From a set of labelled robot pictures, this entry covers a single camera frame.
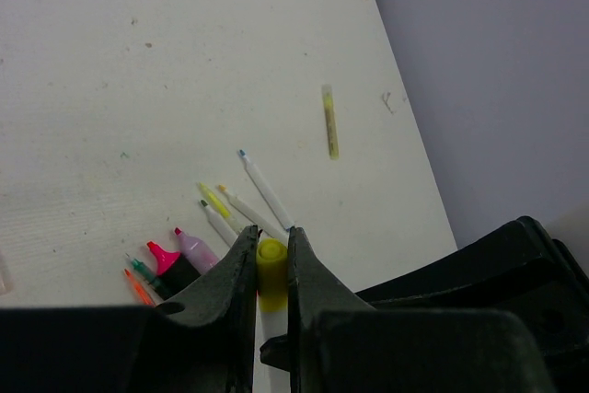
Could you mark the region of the lilac highlighter body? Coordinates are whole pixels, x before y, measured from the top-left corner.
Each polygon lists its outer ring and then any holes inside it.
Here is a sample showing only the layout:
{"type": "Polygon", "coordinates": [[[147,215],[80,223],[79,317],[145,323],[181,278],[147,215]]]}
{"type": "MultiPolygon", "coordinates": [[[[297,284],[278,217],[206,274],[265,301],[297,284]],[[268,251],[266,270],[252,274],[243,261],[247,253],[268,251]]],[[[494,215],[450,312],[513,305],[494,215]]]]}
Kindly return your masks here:
{"type": "Polygon", "coordinates": [[[190,236],[178,227],[174,229],[174,234],[180,252],[200,275],[206,274],[219,262],[219,258],[200,238],[190,236]]]}

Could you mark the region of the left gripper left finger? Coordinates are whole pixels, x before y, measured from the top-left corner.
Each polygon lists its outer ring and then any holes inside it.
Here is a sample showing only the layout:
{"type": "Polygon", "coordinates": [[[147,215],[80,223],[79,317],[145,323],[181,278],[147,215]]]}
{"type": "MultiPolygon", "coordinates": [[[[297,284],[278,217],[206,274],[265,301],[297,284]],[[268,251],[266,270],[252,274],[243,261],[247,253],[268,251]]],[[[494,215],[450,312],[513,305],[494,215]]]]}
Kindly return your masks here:
{"type": "Polygon", "coordinates": [[[157,307],[1,311],[4,392],[249,392],[258,230],[157,307]]]}

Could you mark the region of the orange clear pen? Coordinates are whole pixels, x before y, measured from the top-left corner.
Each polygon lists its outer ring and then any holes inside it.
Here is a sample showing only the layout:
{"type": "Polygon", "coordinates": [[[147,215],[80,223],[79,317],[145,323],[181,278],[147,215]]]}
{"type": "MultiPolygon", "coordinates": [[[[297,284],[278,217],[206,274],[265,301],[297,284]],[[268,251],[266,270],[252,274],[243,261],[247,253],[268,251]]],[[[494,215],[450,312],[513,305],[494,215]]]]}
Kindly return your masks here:
{"type": "Polygon", "coordinates": [[[137,299],[146,306],[155,306],[156,303],[151,295],[143,288],[143,286],[135,279],[133,274],[128,270],[124,269],[123,273],[127,279],[128,284],[132,288],[137,299]]]}

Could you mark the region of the white green marker body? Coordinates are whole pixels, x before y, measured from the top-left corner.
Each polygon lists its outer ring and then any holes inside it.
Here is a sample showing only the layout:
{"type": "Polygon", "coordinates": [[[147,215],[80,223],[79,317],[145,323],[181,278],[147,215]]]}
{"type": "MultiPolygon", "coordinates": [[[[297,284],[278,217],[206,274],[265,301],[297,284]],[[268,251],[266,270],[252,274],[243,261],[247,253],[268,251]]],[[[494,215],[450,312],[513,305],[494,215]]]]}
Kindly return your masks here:
{"type": "Polygon", "coordinates": [[[226,222],[223,216],[213,209],[206,200],[200,200],[200,205],[205,212],[208,223],[214,228],[227,246],[232,248],[237,240],[237,233],[226,222]]]}

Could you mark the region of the black green pen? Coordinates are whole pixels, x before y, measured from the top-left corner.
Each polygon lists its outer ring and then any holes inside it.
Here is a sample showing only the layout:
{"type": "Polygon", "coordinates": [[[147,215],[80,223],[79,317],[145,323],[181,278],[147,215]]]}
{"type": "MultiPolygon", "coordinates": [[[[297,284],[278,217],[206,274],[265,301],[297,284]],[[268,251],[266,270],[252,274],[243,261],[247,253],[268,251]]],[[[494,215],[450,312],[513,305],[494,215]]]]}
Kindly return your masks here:
{"type": "Polygon", "coordinates": [[[163,300],[168,300],[172,293],[156,274],[142,261],[130,258],[133,270],[148,284],[148,286],[163,300]]]}

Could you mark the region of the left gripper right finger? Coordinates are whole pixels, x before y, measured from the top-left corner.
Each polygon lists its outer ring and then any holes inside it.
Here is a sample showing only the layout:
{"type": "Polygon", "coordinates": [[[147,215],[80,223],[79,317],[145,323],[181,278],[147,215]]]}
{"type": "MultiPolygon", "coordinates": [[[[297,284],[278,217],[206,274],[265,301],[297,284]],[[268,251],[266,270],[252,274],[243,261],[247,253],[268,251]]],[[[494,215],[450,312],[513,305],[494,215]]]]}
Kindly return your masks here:
{"type": "Polygon", "coordinates": [[[514,314],[489,309],[377,310],[314,253],[288,245],[293,392],[553,392],[540,351],[514,314]]]}

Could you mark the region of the yellow cap clear pen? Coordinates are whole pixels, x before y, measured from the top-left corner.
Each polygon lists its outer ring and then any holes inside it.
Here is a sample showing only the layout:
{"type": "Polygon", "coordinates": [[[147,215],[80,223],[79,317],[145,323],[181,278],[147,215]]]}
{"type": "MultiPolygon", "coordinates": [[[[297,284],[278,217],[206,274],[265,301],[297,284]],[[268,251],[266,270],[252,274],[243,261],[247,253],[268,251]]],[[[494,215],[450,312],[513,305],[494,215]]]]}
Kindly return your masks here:
{"type": "MultiPolygon", "coordinates": [[[[276,344],[283,338],[288,331],[288,308],[284,305],[282,308],[260,312],[262,344],[267,346],[276,344]]],[[[290,391],[290,374],[282,368],[264,363],[267,368],[270,382],[270,392],[289,392],[290,391]]]]}

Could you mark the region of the white blue marker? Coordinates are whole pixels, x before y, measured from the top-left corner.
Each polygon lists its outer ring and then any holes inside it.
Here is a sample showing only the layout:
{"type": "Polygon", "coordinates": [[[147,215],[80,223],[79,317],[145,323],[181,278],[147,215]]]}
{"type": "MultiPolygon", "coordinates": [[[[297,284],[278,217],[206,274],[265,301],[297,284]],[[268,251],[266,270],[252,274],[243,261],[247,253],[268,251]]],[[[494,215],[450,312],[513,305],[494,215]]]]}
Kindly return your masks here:
{"type": "Polygon", "coordinates": [[[260,195],[268,204],[283,229],[290,230],[295,225],[295,221],[288,214],[282,201],[271,187],[271,184],[266,180],[258,166],[251,160],[244,150],[239,149],[238,155],[242,160],[244,169],[248,173],[250,179],[259,190],[260,195]]]}

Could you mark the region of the black pink highlighter body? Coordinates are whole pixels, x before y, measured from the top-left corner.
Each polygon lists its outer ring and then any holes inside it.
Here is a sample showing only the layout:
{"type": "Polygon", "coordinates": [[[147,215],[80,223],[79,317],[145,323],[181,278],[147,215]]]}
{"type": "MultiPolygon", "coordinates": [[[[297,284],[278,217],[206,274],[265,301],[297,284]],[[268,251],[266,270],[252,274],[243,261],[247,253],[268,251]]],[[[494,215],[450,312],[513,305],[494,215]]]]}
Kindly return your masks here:
{"type": "Polygon", "coordinates": [[[165,250],[153,241],[147,242],[146,246],[156,259],[157,278],[171,295],[177,295],[201,277],[201,274],[180,252],[165,250]]]}

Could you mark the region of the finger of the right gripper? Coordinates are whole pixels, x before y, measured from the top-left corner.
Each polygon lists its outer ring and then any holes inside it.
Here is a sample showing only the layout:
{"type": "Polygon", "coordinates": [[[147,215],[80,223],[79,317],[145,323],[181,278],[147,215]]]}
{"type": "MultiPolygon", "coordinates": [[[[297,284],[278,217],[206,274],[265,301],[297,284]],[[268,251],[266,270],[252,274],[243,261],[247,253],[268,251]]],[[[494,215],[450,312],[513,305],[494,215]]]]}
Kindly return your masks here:
{"type": "MultiPolygon", "coordinates": [[[[548,370],[588,366],[587,276],[565,245],[528,216],[423,268],[355,294],[377,310],[509,312],[531,333],[548,370]]],[[[288,331],[276,344],[263,344],[260,359],[290,370],[288,331]]]]}

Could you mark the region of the olive clear pen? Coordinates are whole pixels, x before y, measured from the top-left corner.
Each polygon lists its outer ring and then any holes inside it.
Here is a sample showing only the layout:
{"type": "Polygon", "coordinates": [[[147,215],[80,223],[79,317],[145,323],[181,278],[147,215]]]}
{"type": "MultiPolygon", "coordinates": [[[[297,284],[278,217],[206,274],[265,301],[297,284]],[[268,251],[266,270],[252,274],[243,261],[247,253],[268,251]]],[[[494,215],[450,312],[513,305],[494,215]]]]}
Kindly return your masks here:
{"type": "Polygon", "coordinates": [[[329,157],[332,160],[337,160],[340,153],[331,85],[323,85],[321,87],[321,96],[326,119],[329,157]]]}

